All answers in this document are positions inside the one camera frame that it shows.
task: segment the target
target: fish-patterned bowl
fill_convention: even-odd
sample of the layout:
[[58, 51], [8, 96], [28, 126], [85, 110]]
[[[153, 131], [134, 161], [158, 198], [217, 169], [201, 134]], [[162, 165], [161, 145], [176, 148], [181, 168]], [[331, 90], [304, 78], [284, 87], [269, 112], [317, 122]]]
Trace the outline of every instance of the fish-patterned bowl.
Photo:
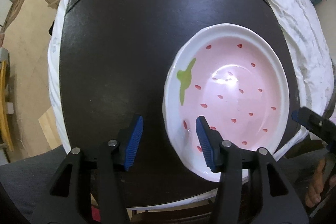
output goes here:
[[255, 32], [228, 23], [210, 26], [177, 53], [162, 109], [169, 140], [183, 164], [217, 182], [220, 173], [205, 164], [196, 118], [205, 116], [211, 129], [240, 148], [265, 147], [273, 154], [289, 114], [286, 75], [275, 52]]

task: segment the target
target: green leaf design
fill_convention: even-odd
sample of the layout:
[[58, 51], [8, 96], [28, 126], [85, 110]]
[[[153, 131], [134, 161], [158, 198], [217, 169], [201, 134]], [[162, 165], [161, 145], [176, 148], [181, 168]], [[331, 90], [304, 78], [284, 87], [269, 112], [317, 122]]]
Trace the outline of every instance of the green leaf design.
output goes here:
[[181, 103], [181, 106], [183, 106], [183, 104], [184, 104], [185, 90], [190, 86], [190, 83], [191, 83], [191, 78], [192, 78], [191, 69], [193, 68], [195, 62], [196, 62], [196, 58], [193, 58], [190, 61], [189, 65], [188, 65], [188, 68], [185, 71], [179, 70], [177, 72], [177, 78], [181, 82], [181, 87], [180, 87], [180, 103]]

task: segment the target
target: black table mat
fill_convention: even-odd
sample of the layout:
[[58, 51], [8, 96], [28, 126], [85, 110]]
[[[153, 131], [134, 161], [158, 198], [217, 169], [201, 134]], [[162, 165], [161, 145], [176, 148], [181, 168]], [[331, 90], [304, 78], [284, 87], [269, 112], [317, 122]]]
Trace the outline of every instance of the black table mat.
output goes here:
[[[116, 136], [132, 114], [144, 117], [134, 166], [120, 174], [128, 207], [207, 192], [171, 147], [162, 117], [163, 87], [178, 50], [219, 23], [247, 27], [273, 48], [285, 70], [290, 113], [299, 108], [293, 64], [267, 0], [70, 0], [60, 50], [60, 92], [70, 144], [87, 151]], [[278, 148], [297, 132], [288, 120]]]

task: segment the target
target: person's hand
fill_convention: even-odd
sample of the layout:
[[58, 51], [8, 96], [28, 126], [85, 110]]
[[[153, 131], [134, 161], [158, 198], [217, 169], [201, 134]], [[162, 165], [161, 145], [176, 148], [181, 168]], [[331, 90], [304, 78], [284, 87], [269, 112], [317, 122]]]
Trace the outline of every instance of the person's hand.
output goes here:
[[[326, 160], [320, 160], [317, 168], [315, 169], [312, 181], [309, 184], [308, 191], [305, 197], [305, 203], [308, 207], [313, 208], [321, 201], [320, 194], [323, 191], [323, 168], [326, 164]], [[330, 187], [336, 185], [336, 175], [332, 176], [329, 180]]]

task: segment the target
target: metal screw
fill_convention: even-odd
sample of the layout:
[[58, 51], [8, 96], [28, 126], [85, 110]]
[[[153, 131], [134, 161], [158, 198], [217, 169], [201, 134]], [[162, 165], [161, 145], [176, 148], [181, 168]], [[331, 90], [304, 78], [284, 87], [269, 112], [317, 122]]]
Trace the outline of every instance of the metal screw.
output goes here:
[[78, 147], [75, 147], [71, 150], [71, 153], [73, 153], [74, 155], [78, 154], [81, 150]]
[[262, 147], [262, 148], [258, 149], [258, 152], [262, 155], [266, 155], [267, 154], [267, 149]]
[[107, 143], [108, 146], [116, 146], [118, 144], [118, 142], [116, 140], [109, 140], [109, 142]]
[[224, 147], [230, 147], [232, 145], [232, 143], [230, 141], [228, 141], [228, 140], [225, 140], [225, 141], [222, 141], [222, 145]]

